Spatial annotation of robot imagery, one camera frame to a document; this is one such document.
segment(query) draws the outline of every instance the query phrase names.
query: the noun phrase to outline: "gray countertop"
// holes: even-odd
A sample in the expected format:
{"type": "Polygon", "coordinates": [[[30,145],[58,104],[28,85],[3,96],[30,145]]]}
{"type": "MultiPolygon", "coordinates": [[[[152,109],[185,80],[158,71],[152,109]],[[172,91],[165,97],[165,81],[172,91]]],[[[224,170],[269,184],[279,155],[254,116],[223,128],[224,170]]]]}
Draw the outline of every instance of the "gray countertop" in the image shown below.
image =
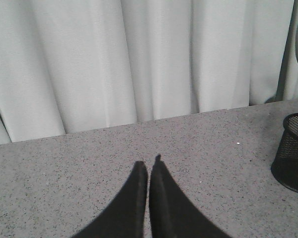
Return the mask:
{"type": "Polygon", "coordinates": [[[298,99],[0,145],[0,237],[69,238],[111,201],[134,161],[150,171],[160,153],[232,237],[298,238],[298,193],[270,172],[294,112],[298,99]]]}

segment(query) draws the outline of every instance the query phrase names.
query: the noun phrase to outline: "speckled granite surface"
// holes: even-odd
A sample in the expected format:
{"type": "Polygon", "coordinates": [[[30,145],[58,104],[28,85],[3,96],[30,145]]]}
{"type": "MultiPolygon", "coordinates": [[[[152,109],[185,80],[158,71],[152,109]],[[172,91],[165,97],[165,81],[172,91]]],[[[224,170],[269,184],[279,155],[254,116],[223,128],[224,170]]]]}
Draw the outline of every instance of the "speckled granite surface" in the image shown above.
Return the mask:
{"type": "Polygon", "coordinates": [[[232,237],[298,238],[298,194],[270,172],[294,112],[298,100],[0,145],[0,237],[69,238],[111,201],[134,161],[151,170],[160,153],[232,237]]]}

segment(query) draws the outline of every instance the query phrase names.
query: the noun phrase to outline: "window curtain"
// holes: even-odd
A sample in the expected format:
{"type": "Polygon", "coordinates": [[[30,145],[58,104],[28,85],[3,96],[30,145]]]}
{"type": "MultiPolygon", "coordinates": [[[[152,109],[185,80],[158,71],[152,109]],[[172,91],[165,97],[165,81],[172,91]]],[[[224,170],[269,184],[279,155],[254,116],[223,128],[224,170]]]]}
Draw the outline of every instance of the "window curtain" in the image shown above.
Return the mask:
{"type": "MultiPolygon", "coordinates": [[[[265,103],[293,6],[1,0],[0,144],[265,103]]],[[[291,50],[286,99],[298,97],[291,50]]]]}

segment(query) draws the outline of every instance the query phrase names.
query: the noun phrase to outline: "white curtain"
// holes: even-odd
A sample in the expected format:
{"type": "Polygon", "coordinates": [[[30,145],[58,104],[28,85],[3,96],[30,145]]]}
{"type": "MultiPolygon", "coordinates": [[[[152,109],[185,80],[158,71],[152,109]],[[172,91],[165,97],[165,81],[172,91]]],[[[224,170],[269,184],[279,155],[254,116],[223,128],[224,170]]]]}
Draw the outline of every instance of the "white curtain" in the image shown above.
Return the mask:
{"type": "Polygon", "coordinates": [[[264,103],[293,4],[1,0],[0,144],[264,103]]]}

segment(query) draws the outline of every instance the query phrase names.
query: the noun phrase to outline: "mesh cup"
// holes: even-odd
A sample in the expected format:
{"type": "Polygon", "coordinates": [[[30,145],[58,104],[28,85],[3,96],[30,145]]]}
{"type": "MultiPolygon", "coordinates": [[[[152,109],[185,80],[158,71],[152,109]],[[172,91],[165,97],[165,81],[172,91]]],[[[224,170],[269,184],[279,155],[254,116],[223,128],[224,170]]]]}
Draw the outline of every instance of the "mesh cup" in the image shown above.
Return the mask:
{"type": "Polygon", "coordinates": [[[285,117],[284,129],[271,171],[278,182],[298,192],[298,113],[285,117]]]}

